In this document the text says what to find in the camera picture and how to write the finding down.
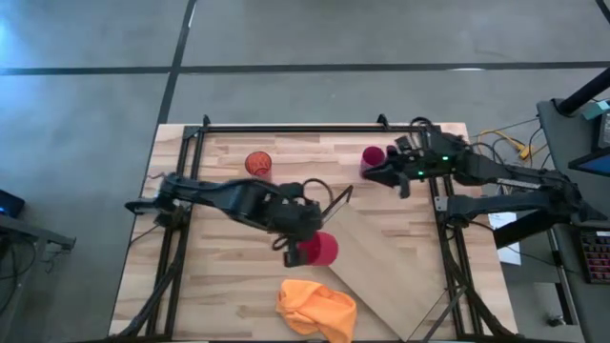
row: red cup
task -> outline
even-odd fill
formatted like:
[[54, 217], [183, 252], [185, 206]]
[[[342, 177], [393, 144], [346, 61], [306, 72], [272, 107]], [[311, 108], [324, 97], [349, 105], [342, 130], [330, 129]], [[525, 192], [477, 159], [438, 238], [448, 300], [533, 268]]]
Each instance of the red cup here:
[[296, 247], [306, 253], [307, 264], [311, 266], [330, 266], [339, 254], [335, 237], [326, 232], [316, 232], [312, 240], [300, 242]]
[[271, 181], [271, 156], [264, 151], [255, 151], [246, 157], [246, 172], [252, 177]]
[[376, 167], [385, 161], [385, 152], [379, 147], [368, 147], [360, 159], [360, 175], [369, 168]]

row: wooden tabletop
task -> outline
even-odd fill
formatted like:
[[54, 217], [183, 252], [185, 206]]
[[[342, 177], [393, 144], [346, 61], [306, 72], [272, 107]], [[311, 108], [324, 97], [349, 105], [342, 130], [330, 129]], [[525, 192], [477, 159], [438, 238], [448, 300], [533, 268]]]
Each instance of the wooden tabletop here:
[[[468, 136], [462, 123], [440, 124], [443, 131]], [[184, 125], [162, 125], [155, 137], [148, 175], [175, 171]], [[358, 175], [362, 151], [371, 145], [392, 144], [399, 133], [206, 133], [199, 179], [223, 182], [247, 177], [245, 157], [266, 151], [273, 159], [273, 182], [302, 182], [317, 177], [336, 194], [354, 185], [350, 203], [375, 223], [400, 250], [444, 280], [437, 226], [427, 183], [412, 182], [411, 196], [399, 199], [395, 190], [363, 180]], [[190, 147], [186, 174], [190, 172]], [[143, 196], [153, 196], [161, 179], [147, 178]], [[455, 184], [457, 194], [479, 196], [479, 187]], [[311, 184], [307, 196], [328, 204], [328, 194]], [[152, 215], [137, 218], [133, 237], [153, 226]], [[514, 333], [513, 311], [491, 232], [471, 226], [464, 231], [475, 287], [492, 313]], [[130, 248], [111, 323], [111, 333], [124, 329], [153, 290], [163, 231], [156, 230]], [[219, 210], [195, 206], [182, 276], [174, 339], [184, 340], [301, 340], [275, 311], [280, 283], [286, 278], [314, 280], [349, 294], [357, 305], [355, 340], [397, 339], [390, 330], [340, 279], [326, 267], [282, 265], [281, 252], [270, 248], [275, 237], [228, 219]], [[163, 328], [166, 292], [157, 328]], [[413, 339], [425, 335], [444, 306], [447, 295], [423, 320]], [[462, 306], [467, 332], [466, 306]], [[453, 338], [451, 315], [434, 338]]]

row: orange towel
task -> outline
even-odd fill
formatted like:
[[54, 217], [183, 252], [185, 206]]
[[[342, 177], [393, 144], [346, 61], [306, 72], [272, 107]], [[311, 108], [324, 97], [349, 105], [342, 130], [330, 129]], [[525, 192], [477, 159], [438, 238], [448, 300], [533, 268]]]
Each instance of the orange towel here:
[[348, 294], [302, 280], [284, 280], [275, 310], [300, 334], [320, 330], [331, 343], [351, 342], [356, 303]]

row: wooden plank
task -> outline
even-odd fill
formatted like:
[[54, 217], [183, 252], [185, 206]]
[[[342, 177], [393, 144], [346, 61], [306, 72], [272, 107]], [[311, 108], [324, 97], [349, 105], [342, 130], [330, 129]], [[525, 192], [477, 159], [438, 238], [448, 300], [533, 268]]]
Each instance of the wooden plank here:
[[[464, 124], [441, 124], [444, 131], [467, 136]], [[148, 175], [175, 170], [184, 125], [159, 127], [152, 149]], [[208, 133], [203, 146], [200, 179], [222, 182], [244, 177], [243, 161], [259, 149], [258, 143], [274, 141], [273, 181], [303, 181], [320, 177], [335, 193], [348, 185], [355, 190], [351, 206], [381, 232], [406, 258], [441, 279], [444, 270], [432, 202], [427, 183], [412, 183], [408, 199], [397, 198], [396, 191], [362, 180], [358, 175], [359, 152], [363, 144], [385, 147], [400, 133]], [[187, 170], [191, 167], [190, 147]], [[147, 179], [144, 196], [153, 196], [161, 179]], [[308, 196], [328, 203], [326, 192], [308, 185]], [[476, 196], [480, 188], [456, 185], [456, 193]], [[133, 236], [150, 228], [152, 216], [136, 219]], [[465, 231], [477, 291], [492, 313], [509, 329], [515, 320], [491, 232], [478, 227]], [[153, 289], [154, 274], [161, 244], [161, 231], [152, 233], [131, 246], [112, 317], [111, 333], [120, 332], [140, 310]], [[299, 267], [286, 269], [281, 252], [270, 249], [275, 237], [228, 219], [222, 212], [196, 206], [193, 212], [187, 260], [182, 277], [176, 314], [174, 339], [183, 340], [302, 340], [323, 338], [301, 336], [286, 326], [273, 309], [282, 280], [314, 280], [353, 297], [358, 307], [355, 340], [396, 340], [397, 335], [329, 268]], [[448, 303], [445, 295], [424, 320], [412, 339], [419, 339], [434, 323], [434, 315]], [[161, 308], [167, 308], [166, 300]], [[462, 308], [466, 323], [468, 313]], [[159, 326], [164, 325], [164, 315]], [[434, 339], [455, 338], [451, 317], [441, 325]]]
[[402, 253], [349, 204], [324, 231], [339, 244], [330, 269], [403, 341], [409, 340], [444, 293], [438, 274], [420, 268], [416, 255]]

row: concrete floor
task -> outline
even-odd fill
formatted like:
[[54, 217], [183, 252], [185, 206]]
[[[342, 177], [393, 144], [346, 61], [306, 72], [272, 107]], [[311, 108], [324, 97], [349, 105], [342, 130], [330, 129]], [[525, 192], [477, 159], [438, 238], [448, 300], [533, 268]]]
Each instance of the concrete floor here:
[[[5, 0], [0, 68], [168, 67], [186, 8], [187, 0]], [[191, 19], [183, 66], [610, 60], [610, 24], [593, 0], [198, 0]], [[532, 118], [537, 101], [600, 72], [573, 66], [182, 74], [168, 122], [199, 123], [203, 113], [215, 123], [372, 122], [385, 113], [466, 122], [475, 134]], [[123, 204], [142, 185], [167, 81], [0, 76], [0, 189], [27, 199], [28, 221], [78, 238], [51, 274], [33, 276], [12, 341], [108, 331], [133, 222]], [[527, 141], [537, 128], [509, 132]], [[519, 320], [532, 305], [515, 285], [519, 330], [535, 334], [542, 324]], [[545, 334], [538, 338], [562, 337]]]

